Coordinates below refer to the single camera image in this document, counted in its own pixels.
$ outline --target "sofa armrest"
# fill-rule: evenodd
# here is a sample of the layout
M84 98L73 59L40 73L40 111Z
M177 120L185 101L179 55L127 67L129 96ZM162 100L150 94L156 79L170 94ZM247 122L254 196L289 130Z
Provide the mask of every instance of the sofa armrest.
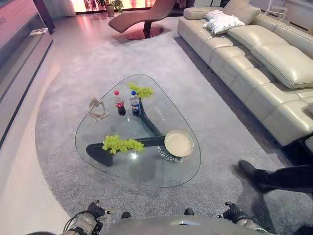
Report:
M220 10L223 11L222 7L190 7L184 10L184 17L187 20L201 20L209 11Z

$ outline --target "bottle label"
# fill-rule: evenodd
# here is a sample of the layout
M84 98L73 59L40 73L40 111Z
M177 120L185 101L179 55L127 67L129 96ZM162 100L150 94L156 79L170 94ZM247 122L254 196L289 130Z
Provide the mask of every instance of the bottle label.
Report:
M122 101L122 102L116 103L115 105L117 108L122 108L124 107L124 102Z
M138 111L138 105L132 105L133 111Z

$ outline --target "figurine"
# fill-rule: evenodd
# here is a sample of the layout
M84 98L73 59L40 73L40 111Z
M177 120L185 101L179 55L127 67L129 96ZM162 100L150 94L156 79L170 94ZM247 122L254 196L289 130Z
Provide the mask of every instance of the figurine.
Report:
M103 110L101 112L98 112L98 111L92 112L93 108L98 107L99 105L102 106ZM91 117L95 119L95 123L109 116L109 112L106 111L103 101L102 100L99 101L95 96L91 97L88 113Z

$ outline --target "soda bottle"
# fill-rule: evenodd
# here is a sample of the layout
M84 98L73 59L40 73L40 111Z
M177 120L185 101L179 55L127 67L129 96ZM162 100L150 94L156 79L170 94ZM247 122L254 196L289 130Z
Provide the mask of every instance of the soda bottle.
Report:
M139 97L136 95L135 91L132 91L131 97L132 111L134 116L140 116L140 105L139 105Z
M122 100L121 96L119 95L119 91L115 91L114 92L114 101L115 101L115 105L118 109L118 114L120 114L121 116L124 116L126 114L126 110L124 107L124 101Z

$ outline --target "black trousers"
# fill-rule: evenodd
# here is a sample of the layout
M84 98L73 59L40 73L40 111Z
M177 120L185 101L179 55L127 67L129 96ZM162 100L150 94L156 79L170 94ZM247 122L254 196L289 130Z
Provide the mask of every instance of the black trousers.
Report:
M313 165L282 168L275 172L257 170L259 183L288 191L313 192Z

